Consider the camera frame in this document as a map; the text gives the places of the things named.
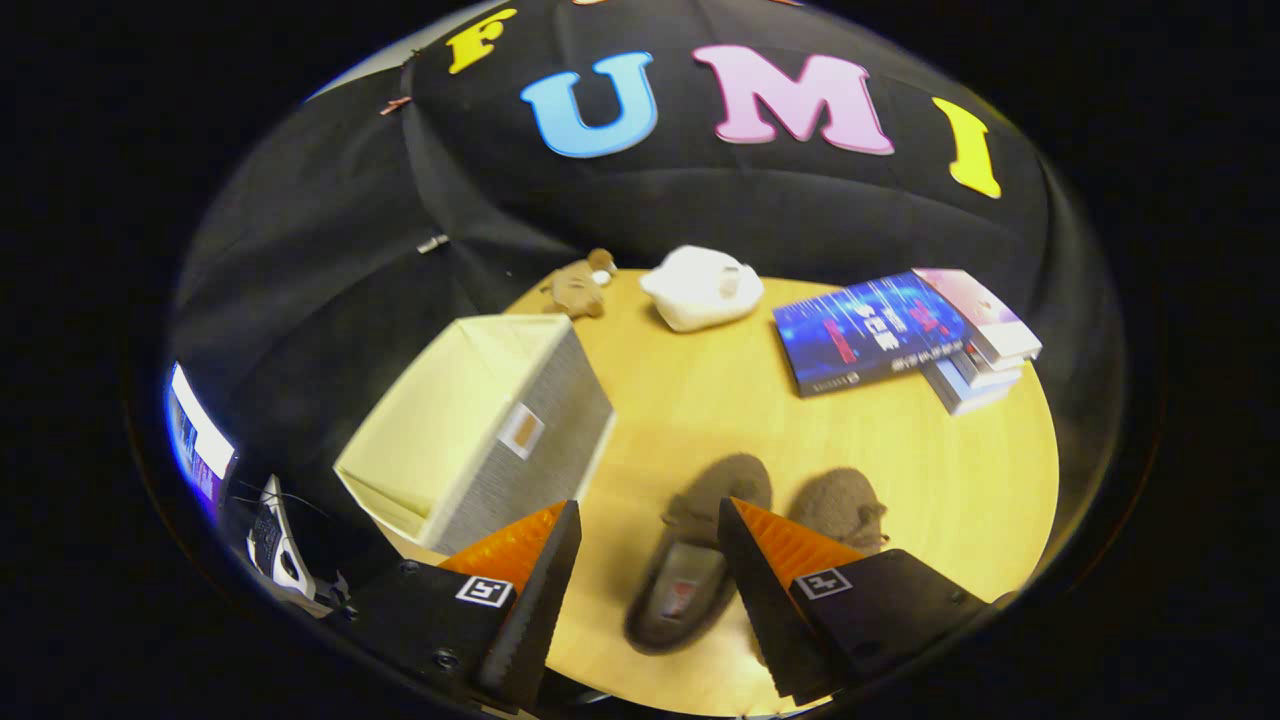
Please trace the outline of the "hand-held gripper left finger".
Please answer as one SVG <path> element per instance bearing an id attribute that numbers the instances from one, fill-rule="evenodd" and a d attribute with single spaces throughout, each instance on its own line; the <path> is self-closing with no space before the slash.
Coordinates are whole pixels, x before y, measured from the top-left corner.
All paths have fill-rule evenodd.
<path id="1" fill-rule="evenodd" d="M 581 538 L 579 503 L 567 500 L 438 565 L 403 559 L 335 612 L 335 637 L 453 706 L 530 710 Z"/>

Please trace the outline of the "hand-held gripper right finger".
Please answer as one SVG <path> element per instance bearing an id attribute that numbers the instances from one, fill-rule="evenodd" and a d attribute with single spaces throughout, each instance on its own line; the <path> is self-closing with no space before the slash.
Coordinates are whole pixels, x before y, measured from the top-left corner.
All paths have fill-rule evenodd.
<path id="1" fill-rule="evenodd" d="M 904 550 L 864 555 L 741 498 L 723 553 L 778 694 L 851 706 L 966 646 L 1011 602 L 984 601 Z"/>

